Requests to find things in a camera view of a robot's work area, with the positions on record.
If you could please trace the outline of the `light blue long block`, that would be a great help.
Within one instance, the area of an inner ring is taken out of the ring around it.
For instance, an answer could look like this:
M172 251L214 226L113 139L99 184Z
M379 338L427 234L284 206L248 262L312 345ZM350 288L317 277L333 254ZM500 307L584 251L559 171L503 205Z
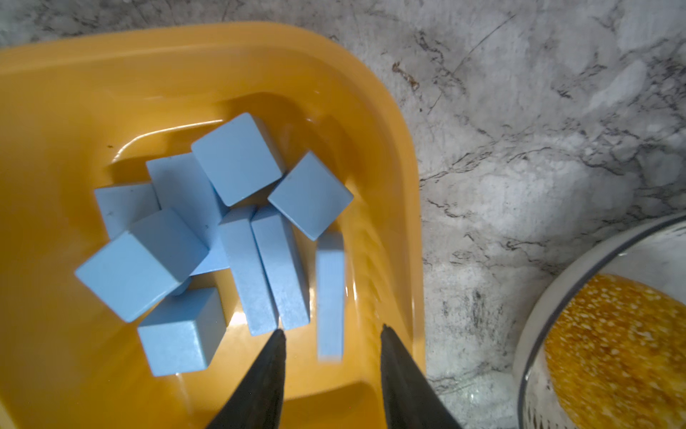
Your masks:
M278 328L278 311L265 275L251 220L257 206L231 209L218 226L240 303L253 336Z
M317 353L339 362L345 344L346 255L340 232L325 232L315 254Z

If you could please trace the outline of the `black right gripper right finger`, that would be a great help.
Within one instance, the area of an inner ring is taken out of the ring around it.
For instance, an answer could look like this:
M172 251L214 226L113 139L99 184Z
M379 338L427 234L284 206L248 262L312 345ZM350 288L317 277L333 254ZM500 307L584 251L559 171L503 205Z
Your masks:
M388 325L381 333L382 396L388 428L455 428L461 425L439 400L419 366Z

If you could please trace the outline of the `light blue cube block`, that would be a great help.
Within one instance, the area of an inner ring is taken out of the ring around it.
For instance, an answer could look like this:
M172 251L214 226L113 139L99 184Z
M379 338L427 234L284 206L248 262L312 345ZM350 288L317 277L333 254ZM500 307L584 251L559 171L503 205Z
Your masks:
M181 286L208 253L203 241L168 208L134 223L75 275L130 323Z
M95 190L95 197L110 239L115 239L137 221L160 210L151 182L99 188Z
M198 139L191 151L228 207L277 182L286 171L264 121L250 113Z
M218 289L187 290L169 296L138 327L154 376L207 369L227 325Z
M317 241L353 198L332 171L313 152L307 152L274 188L268 201L310 241Z

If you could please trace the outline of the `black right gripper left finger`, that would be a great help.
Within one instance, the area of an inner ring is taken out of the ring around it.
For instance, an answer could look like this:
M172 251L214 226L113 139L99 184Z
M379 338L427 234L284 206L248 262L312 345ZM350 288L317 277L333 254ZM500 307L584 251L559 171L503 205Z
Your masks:
M277 329L207 428L278 428L285 375L286 336Z

